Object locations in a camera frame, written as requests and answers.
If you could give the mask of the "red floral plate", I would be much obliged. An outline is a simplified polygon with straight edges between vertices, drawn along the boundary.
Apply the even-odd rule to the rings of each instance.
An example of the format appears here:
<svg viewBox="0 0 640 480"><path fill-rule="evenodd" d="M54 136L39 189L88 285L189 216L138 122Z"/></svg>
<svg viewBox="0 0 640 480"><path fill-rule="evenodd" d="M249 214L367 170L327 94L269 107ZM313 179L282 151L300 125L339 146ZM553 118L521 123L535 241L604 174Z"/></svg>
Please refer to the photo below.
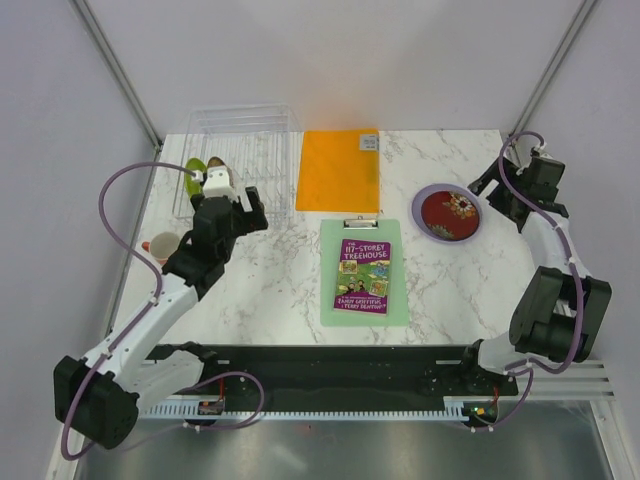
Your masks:
<svg viewBox="0 0 640 480"><path fill-rule="evenodd" d="M429 194L419 209L428 233L448 242L472 237L480 226L480 212L464 194L436 191Z"/></svg>

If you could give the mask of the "lilac plastic plate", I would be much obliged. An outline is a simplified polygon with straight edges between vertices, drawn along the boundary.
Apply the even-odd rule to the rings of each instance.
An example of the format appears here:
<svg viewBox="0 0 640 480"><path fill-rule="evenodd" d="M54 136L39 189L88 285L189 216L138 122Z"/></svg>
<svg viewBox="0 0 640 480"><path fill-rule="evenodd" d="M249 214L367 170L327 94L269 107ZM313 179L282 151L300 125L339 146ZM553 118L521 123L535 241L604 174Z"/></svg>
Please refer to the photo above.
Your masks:
<svg viewBox="0 0 640 480"><path fill-rule="evenodd" d="M428 238L445 244L470 241L483 221L478 199L467 189L447 183L421 189L412 200L411 216Z"/></svg>

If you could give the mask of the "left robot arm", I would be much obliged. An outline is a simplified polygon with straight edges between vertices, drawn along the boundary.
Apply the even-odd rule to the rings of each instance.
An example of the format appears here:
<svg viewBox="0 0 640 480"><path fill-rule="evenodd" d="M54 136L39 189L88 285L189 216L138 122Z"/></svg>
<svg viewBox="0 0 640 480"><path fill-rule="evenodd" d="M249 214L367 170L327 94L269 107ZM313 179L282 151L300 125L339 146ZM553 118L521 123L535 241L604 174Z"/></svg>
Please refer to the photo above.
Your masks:
<svg viewBox="0 0 640 480"><path fill-rule="evenodd" d="M168 330L225 272L235 242L267 229L258 190L246 188L251 208L227 196L197 200L193 227L163 268L156 287L132 318L82 358L64 357L54 369L54 412L63 432L76 431L105 449L120 445L138 416L182 390L208 393L219 369L187 350L147 366Z"/></svg>

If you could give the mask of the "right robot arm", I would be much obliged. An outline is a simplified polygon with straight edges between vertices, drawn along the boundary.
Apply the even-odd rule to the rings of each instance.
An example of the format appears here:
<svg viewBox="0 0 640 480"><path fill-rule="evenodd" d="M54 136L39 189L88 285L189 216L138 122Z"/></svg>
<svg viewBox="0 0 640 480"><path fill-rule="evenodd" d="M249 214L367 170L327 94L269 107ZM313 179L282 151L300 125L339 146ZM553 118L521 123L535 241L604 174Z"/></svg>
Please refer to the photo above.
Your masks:
<svg viewBox="0 0 640 480"><path fill-rule="evenodd" d="M556 200L564 170L538 153L522 169L500 157L469 186L478 195L496 181L489 205L515 224L536 268L507 332L476 341L470 348L475 359L458 368L459 384L469 393L483 392L494 373L536 365L559 374L591 353L612 288L594 278L576 253L568 210Z"/></svg>

